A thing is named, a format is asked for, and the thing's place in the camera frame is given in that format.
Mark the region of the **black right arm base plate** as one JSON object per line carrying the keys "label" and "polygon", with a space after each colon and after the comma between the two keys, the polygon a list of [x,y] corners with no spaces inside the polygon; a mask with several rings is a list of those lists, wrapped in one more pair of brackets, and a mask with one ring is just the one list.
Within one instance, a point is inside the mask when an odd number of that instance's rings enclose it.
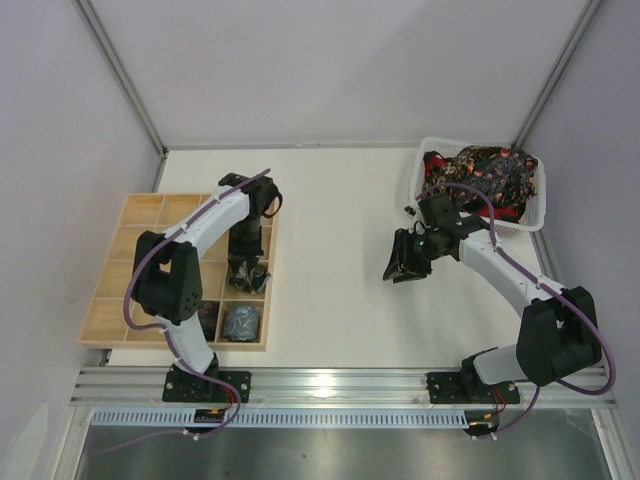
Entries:
{"label": "black right arm base plate", "polygon": [[472,373],[462,371],[429,372],[426,389],[433,404],[516,405],[520,393],[513,382],[487,385]]}

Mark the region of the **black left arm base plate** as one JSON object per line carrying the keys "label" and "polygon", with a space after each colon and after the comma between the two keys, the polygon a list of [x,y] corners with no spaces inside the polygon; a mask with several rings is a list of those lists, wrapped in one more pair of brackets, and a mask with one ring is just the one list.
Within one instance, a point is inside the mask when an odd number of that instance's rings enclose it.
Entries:
{"label": "black left arm base plate", "polygon": [[[241,402],[249,401],[252,374],[249,371],[221,370],[219,379],[233,386]],[[202,380],[180,369],[167,373],[162,392],[166,403],[226,403],[228,394],[221,386]]]}

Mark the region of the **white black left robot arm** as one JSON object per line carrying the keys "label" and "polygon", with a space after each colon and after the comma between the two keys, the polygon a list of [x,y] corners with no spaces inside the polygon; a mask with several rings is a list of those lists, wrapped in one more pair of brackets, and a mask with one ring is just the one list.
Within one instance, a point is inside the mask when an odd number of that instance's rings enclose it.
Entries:
{"label": "white black left robot arm", "polygon": [[124,321],[134,331],[159,331],[174,356],[174,370],[189,379],[225,384],[198,318],[205,253],[227,233],[232,285],[260,293],[270,280],[271,274],[259,266],[262,221],[274,217],[269,209],[283,197],[269,173],[229,173],[185,219],[160,233],[145,231],[137,239],[123,300]]}

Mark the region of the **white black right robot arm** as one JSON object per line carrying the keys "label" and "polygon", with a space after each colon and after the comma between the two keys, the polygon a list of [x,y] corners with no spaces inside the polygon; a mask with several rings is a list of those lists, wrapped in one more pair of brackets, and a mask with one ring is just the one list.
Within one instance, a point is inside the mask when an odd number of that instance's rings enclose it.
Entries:
{"label": "white black right robot arm", "polygon": [[394,283],[424,279],[433,262],[444,257],[479,274],[520,316],[515,344],[471,356],[481,383],[527,380],[543,387],[606,358],[592,295],[533,272],[478,217],[396,230],[383,278]]}

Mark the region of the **orange grey patterned tie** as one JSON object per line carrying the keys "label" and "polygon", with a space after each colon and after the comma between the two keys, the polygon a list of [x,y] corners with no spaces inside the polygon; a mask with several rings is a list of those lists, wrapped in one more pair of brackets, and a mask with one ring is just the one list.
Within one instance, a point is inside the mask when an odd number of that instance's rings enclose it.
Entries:
{"label": "orange grey patterned tie", "polygon": [[271,273],[255,259],[231,261],[229,284],[237,291],[257,295],[262,293]]}

